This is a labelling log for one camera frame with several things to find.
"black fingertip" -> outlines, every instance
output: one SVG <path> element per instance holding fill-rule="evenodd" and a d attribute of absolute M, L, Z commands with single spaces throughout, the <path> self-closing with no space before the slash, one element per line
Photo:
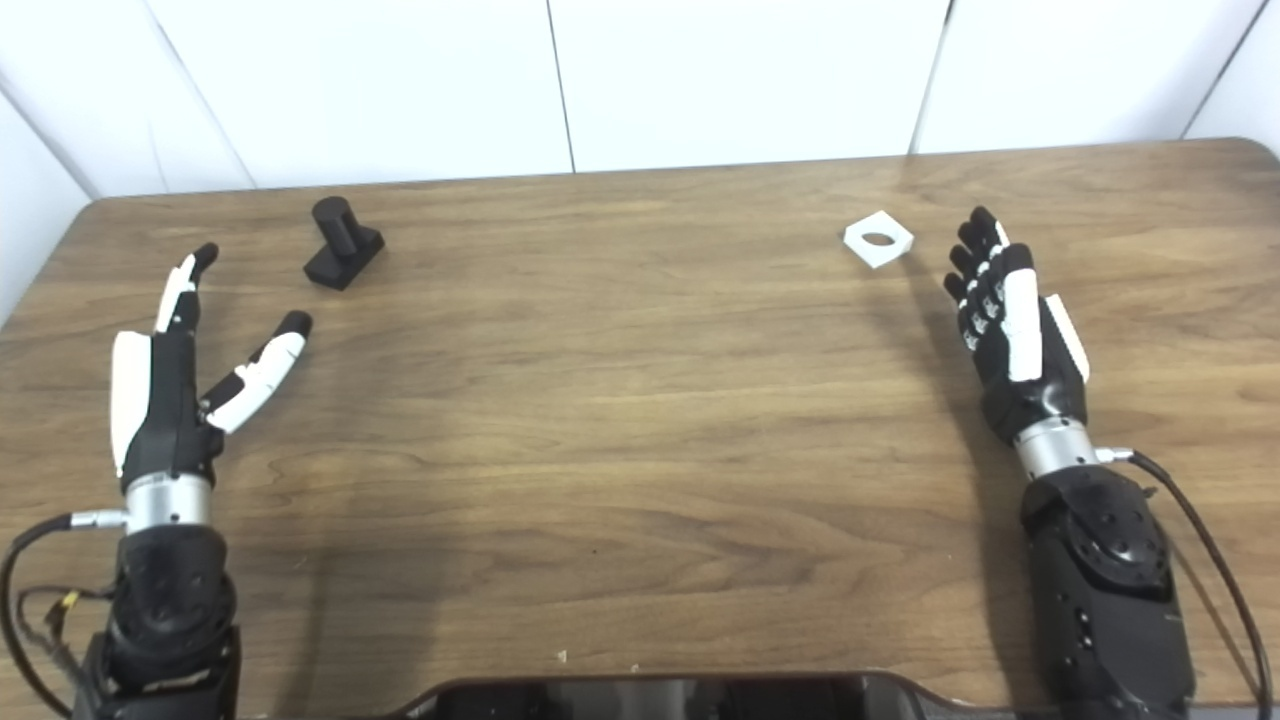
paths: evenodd
<path fill-rule="evenodd" d="M 196 266 L 191 270 L 191 279 L 195 282 L 218 259 L 218 246 L 212 242 L 206 242 L 197 247 L 191 256 L 196 259 Z"/>
<path fill-rule="evenodd" d="M 991 214 L 991 210 L 986 205 L 978 205 L 969 213 L 969 222 L 982 228 L 983 233 L 996 231 L 996 217 Z"/>
<path fill-rule="evenodd" d="M 280 325 L 275 328 L 271 337 L 280 337 L 287 333 L 298 333 L 303 340 L 311 336 L 311 315 L 303 313 L 302 310 L 289 310 L 289 313 L 280 320 Z"/>
<path fill-rule="evenodd" d="M 960 245 L 951 247 L 951 264 L 961 273 L 968 274 L 973 269 L 973 255 Z"/>
<path fill-rule="evenodd" d="M 1004 258 L 1004 274 L 1006 275 L 1014 270 L 1025 270 L 1027 268 L 1036 266 L 1036 261 L 1032 259 L 1032 249 L 1020 242 L 1006 247 L 1001 256 Z"/>
<path fill-rule="evenodd" d="M 942 287 L 947 290 L 947 293 L 956 302 L 964 300 L 964 281 L 960 279 L 960 275 L 947 273 L 947 277 L 942 278 Z"/>
<path fill-rule="evenodd" d="M 956 237 L 975 255 L 982 252 L 984 237 L 982 231 L 973 223 L 961 224 L 960 229 L 956 231 Z"/>

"white wall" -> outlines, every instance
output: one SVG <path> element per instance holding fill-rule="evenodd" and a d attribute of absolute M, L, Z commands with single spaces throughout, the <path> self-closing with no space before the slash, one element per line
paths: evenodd
<path fill-rule="evenodd" d="M 261 187 L 570 172 L 544 0 L 151 0 Z"/>
<path fill-rule="evenodd" d="M 908 150 L 946 0 L 550 0 L 580 172 Z"/>
<path fill-rule="evenodd" d="M 252 187 L 142 0 L 0 1 L 0 86 L 93 196 Z"/>
<path fill-rule="evenodd" d="M 956 0 L 920 152 L 1181 137 L 1261 0 Z"/>
<path fill-rule="evenodd" d="M 1280 155 L 1280 1 L 1262 12 L 1188 137 L 1247 137 Z"/>
<path fill-rule="evenodd" d="M 0 96 L 0 325 L 88 196 Z"/>

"white finger segment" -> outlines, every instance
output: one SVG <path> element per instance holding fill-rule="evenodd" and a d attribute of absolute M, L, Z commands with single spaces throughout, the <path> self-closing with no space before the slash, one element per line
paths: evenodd
<path fill-rule="evenodd" d="M 1043 369 L 1043 337 L 1039 325 L 1039 286 L 1036 270 L 1023 268 L 1005 277 L 1005 320 L 1009 338 L 1009 379 L 1034 380 Z"/>
<path fill-rule="evenodd" d="M 196 269 L 196 256 L 187 255 L 182 265 L 169 270 L 169 281 L 164 284 L 160 295 L 160 310 L 156 313 L 156 332 L 169 331 L 173 320 L 173 310 L 178 306 L 178 296 L 196 290 L 196 283 L 191 282 L 191 273 Z"/>
<path fill-rule="evenodd" d="M 1062 334 L 1062 342 L 1066 343 L 1066 351 L 1071 354 L 1071 361 L 1075 363 L 1075 369 L 1080 373 L 1080 379 L 1089 382 L 1089 356 L 1084 354 L 1084 343 L 1080 342 L 1080 336 L 1075 333 L 1075 323 L 1066 314 L 1062 299 L 1057 295 L 1051 295 L 1044 299 L 1044 305 L 1048 306 L 1048 314 L 1053 316 L 1057 332 Z"/>
<path fill-rule="evenodd" d="M 206 416 L 209 424 L 221 428 L 227 434 L 239 429 L 275 393 L 306 343 L 307 340 L 301 333 L 273 337 L 262 347 L 256 363 L 236 368 L 236 375 L 244 387 Z"/>
<path fill-rule="evenodd" d="M 151 338 L 132 331 L 115 336 L 111 346 L 111 455 L 115 477 L 124 473 L 124 456 L 151 405 Z"/>

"robotic arm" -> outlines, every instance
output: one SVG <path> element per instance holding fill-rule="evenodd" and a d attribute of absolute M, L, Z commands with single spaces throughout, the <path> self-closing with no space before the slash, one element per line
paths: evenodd
<path fill-rule="evenodd" d="M 125 536 L 108 628 L 91 641 L 81 673 L 77 720 L 236 716 L 236 592 L 227 543 L 210 524 L 212 461 L 288 374 L 311 318 L 287 314 L 247 363 L 197 396 L 197 288 L 216 258 L 212 243 L 188 255 L 169 273 L 155 331 L 115 338 L 111 450 Z"/>
<path fill-rule="evenodd" d="M 1085 432 L 1088 359 L 1055 295 L 1041 297 L 1025 245 L 978 208 L 951 250 L 943 286 L 983 386 L 987 425 L 1030 480 L 1039 664 L 1068 720 L 1187 717 L 1196 689 L 1169 543 L 1133 480 Z"/>

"cable connector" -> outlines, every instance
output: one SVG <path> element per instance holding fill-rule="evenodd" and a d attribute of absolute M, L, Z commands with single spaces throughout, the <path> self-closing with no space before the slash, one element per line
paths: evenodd
<path fill-rule="evenodd" d="M 1098 462 L 1128 462 L 1133 457 L 1132 447 L 1094 447 L 1093 455 L 1098 456 Z"/>
<path fill-rule="evenodd" d="M 86 510 L 83 512 L 72 512 L 70 529 L 123 528 L 128 519 L 129 514 L 119 509 Z"/>

